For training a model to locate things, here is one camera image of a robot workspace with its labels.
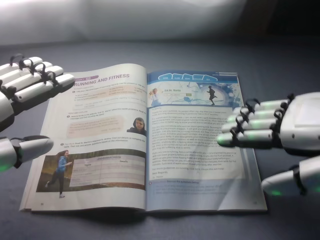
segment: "book page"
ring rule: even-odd
[[[216,137],[243,105],[236,73],[148,76],[147,210],[266,210],[252,149]]]
[[[54,146],[32,163],[21,208],[145,209],[147,73],[136,64],[74,72],[49,102],[41,135]]]

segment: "white robotic hand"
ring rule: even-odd
[[[277,196],[319,193],[320,92],[276,101],[248,100],[233,110],[217,143],[230,148],[283,148],[292,155],[313,156],[261,185],[267,194]]]
[[[14,123],[16,115],[70,89],[75,77],[63,73],[60,66],[22,54],[12,56],[8,64],[0,66],[0,132]],[[18,168],[47,153],[53,145],[50,138],[40,135],[11,140],[0,137],[0,172]]]

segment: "black hoodie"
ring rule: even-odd
[[[138,130],[138,128],[136,127],[136,120],[134,120],[133,122],[133,126],[134,127],[130,127],[130,129],[127,130],[128,133],[135,133],[135,134],[142,134],[144,136],[147,136],[147,131],[145,130],[145,124],[143,123],[143,128],[141,129],[141,131]]]

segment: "gray background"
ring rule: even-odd
[[[320,91],[318,39],[224,39],[206,42],[92,42],[0,48],[0,65],[17,52],[62,66],[90,71],[135,63],[148,72],[164,69],[238,72],[244,99],[283,99]],[[39,134],[48,103],[16,117],[1,136]],[[287,170],[303,157],[283,150],[257,150],[261,178]],[[19,212],[31,162],[0,174],[0,239],[319,239],[319,198],[267,197],[267,213],[135,215],[126,210],[69,213]]]

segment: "blue page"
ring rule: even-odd
[[[267,209],[254,151],[216,143],[243,105],[236,73],[152,72],[147,93],[147,211]]]

